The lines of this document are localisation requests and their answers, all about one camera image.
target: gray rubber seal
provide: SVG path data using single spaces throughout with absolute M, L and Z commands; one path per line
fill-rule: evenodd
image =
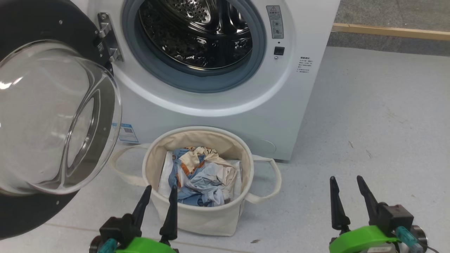
M 196 70 L 170 59 L 156 48 L 139 19 L 139 7 L 144 0 L 126 0 L 122 12 L 123 34 L 139 64 L 166 84 L 197 93 L 226 91 L 239 86 L 255 74 L 266 53 L 267 43 L 264 23 L 251 0 L 228 1 L 245 17 L 253 43 L 251 54 L 228 68 Z

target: crumpled clothing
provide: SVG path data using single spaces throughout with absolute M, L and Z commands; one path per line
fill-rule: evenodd
M 214 149 L 177 149 L 172 158 L 169 185 L 178 186 L 178 202 L 213 207 L 230 201 L 237 169 L 220 158 Z

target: green plastic bracket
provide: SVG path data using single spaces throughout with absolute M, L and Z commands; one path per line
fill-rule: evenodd
M 329 247 L 330 253 L 356 253 L 386 242 L 397 242 L 387 237 L 377 226 L 364 226 L 337 237 Z
M 163 243 L 144 237 L 135 237 L 126 249 L 118 249 L 116 253 L 176 253 L 174 249 Z

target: laundry basket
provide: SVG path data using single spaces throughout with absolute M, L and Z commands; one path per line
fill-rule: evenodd
M 134 185 L 151 185 L 151 200 L 155 205 L 161 221 L 165 220 L 169 208 L 167 197 L 158 193 L 164 158 L 167 151 L 187 146 L 206 146 L 215 149 L 220 157 L 227 160 L 240 160 L 242 164 L 241 195 L 232 202 L 218 207 L 197 207 L 178 203 L 178 228 L 204 235 L 231 236 L 236 231 L 239 217 L 245 200 L 251 203 L 262 203 L 279 193 L 281 189 L 281 173 L 273 159 L 252 155 L 245 142 L 236 135 L 213 127 L 189 126 L 167 132 L 150 145 L 137 145 L 117 151 L 110 160 L 110 167 L 116 170 L 124 180 Z M 147 149 L 142 163 L 143 178 L 127 175 L 116 167 L 117 159 L 128 149 Z M 248 191 L 254 175 L 253 161 L 267 161 L 275 171 L 275 188 L 266 197 L 255 196 Z

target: blue sticker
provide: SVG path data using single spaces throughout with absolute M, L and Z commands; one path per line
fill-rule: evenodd
M 112 126 L 116 128 L 117 123 L 113 123 Z M 139 143 L 135 131 L 130 124 L 120 124 L 119 140 L 123 142 Z

